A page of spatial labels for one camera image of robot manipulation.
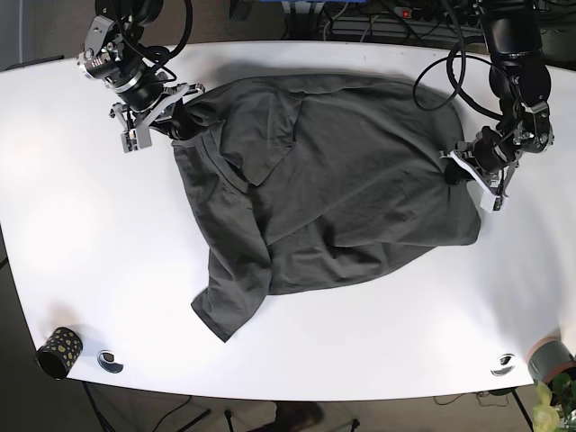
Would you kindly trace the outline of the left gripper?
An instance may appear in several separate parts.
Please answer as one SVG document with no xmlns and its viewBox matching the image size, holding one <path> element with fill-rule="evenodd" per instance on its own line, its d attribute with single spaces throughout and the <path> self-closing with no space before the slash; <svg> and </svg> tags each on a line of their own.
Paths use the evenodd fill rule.
<svg viewBox="0 0 576 432">
<path fill-rule="evenodd" d="M 522 141 L 514 135 L 477 135 L 460 141 L 450 151 L 441 151 L 447 160 L 448 185 L 474 181 L 481 187 L 481 208 L 498 212 L 508 198 L 507 188 L 523 154 Z"/>
</svg>

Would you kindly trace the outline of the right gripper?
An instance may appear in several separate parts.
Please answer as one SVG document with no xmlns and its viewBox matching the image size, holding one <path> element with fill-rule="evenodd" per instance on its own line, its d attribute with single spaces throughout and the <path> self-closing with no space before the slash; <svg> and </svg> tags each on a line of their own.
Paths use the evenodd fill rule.
<svg viewBox="0 0 576 432">
<path fill-rule="evenodd" d="M 202 95 L 202 84 L 178 84 L 167 87 L 153 83 L 151 90 L 139 85 L 135 92 L 121 95 L 122 103 L 115 103 L 110 117 L 122 126 L 121 145 L 125 153 L 152 145 L 150 131 L 158 131 L 171 140 L 189 140 L 201 129 L 185 109 L 187 96 Z"/>
</svg>

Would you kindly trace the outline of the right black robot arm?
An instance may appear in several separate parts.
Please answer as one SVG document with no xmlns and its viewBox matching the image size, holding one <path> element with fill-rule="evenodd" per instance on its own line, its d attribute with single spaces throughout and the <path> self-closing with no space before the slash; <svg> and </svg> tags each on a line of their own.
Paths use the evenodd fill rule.
<svg viewBox="0 0 576 432">
<path fill-rule="evenodd" d="M 82 52 L 76 63 L 91 80 L 100 80 L 121 100 L 109 116 L 122 126 L 121 143 L 128 153 L 152 145 L 151 131 L 172 140 L 188 140 L 195 123 L 184 98 L 204 91 L 200 84 L 177 82 L 167 64 L 185 48 L 193 29 L 194 9 L 184 2 L 184 31 L 176 46 L 144 46 L 146 27 L 160 15 L 162 1 L 97 1 Z"/>
</svg>

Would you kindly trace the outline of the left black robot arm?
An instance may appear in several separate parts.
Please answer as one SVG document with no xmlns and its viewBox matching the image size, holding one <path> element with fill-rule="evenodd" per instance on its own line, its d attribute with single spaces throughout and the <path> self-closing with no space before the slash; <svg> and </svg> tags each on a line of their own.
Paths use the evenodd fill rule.
<svg viewBox="0 0 576 432">
<path fill-rule="evenodd" d="M 446 72 L 457 94 L 497 125 L 482 128 L 474 141 L 461 142 L 447 153 L 451 166 L 446 179 L 450 183 L 475 181 L 482 189 L 481 207 L 496 212 L 504 203 L 521 157 L 541 153 L 554 142 L 548 105 L 552 82 L 533 2 L 478 1 L 475 6 L 483 35 L 459 41 L 446 59 Z M 489 83 L 499 100 L 499 113 L 479 106 L 453 71 L 463 48 L 480 42 L 490 54 Z"/>
</svg>

